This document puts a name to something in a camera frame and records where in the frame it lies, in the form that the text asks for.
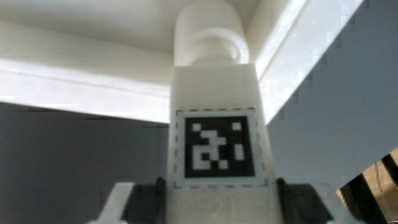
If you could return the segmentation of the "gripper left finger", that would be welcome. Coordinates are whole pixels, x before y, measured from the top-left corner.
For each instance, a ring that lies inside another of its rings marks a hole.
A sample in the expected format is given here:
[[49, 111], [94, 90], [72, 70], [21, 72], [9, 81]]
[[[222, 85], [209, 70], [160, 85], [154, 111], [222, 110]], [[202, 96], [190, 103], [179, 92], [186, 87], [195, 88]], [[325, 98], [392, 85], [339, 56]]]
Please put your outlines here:
[[87, 224], [163, 224], [165, 180], [113, 185], [97, 218]]

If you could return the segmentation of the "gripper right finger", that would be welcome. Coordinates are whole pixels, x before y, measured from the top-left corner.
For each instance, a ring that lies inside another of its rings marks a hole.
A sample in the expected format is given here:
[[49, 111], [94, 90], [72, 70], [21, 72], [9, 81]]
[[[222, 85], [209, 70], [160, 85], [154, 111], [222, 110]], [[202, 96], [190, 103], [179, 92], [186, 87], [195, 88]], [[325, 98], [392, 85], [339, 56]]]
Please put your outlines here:
[[325, 186], [277, 179], [284, 224], [362, 224]]

